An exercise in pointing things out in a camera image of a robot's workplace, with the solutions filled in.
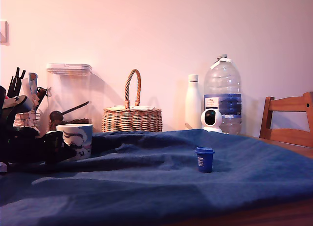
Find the camera lens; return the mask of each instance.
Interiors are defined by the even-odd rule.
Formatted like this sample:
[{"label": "camera lens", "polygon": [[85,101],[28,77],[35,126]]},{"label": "camera lens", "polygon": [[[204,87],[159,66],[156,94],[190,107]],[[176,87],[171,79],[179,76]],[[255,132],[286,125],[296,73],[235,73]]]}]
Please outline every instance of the camera lens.
[{"label": "camera lens", "polygon": [[214,110],[208,110],[205,113],[204,121],[207,125],[212,126],[215,123],[215,111]]}]

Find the stormtrooper mug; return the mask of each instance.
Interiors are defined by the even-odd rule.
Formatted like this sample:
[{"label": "stormtrooper mug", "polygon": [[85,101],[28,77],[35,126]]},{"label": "stormtrooper mug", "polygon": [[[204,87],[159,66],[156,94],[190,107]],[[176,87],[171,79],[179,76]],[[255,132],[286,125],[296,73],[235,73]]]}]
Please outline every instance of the stormtrooper mug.
[{"label": "stormtrooper mug", "polygon": [[73,146],[76,156],[68,161],[89,158],[91,155],[92,124],[66,124],[57,126],[57,131],[63,132],[63,139],[67,145]]}]

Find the blue cap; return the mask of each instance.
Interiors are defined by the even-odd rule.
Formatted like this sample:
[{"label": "blue cap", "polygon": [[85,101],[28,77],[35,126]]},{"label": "blue cap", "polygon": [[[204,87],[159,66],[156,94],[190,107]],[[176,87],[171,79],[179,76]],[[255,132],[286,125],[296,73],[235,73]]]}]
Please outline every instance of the blue cap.
[{"label": "blue cap", "polygon": [[207,147],[197,147],[195,152],[197,154],[214,154],[214,150],[212,148]]}]

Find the wicker basket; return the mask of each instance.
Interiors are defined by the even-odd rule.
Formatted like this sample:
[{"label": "wicker basket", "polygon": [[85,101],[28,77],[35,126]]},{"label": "wicker basket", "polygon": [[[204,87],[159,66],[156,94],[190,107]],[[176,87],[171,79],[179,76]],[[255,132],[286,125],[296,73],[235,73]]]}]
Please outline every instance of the wicker basket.
[{"label": "wicker basket", "polygon": [[102,132],[117,131],[162,131],[162,115],[161,109],[130,109],[129,103],[129,85],[133,74],[136,73],[137,98],[135,105],[139,106],[141,92],[141,77],[137,69],[133,69],[128,76],[125,86],[125,108],[114,110],[113,108],[105,108],[102,119]]}]

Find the wooden table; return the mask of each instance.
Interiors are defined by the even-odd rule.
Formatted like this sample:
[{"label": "wooden table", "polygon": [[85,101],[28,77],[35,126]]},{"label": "wooden table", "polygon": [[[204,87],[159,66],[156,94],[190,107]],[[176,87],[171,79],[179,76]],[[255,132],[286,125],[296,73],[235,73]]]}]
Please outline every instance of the wooden table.
[{"label": "wooden table", "polygon": [[[313,149],[260,139],[313,158]],[[313,199],[240,211],[221,217],[192,219],[171,226],[313,226]]]}]

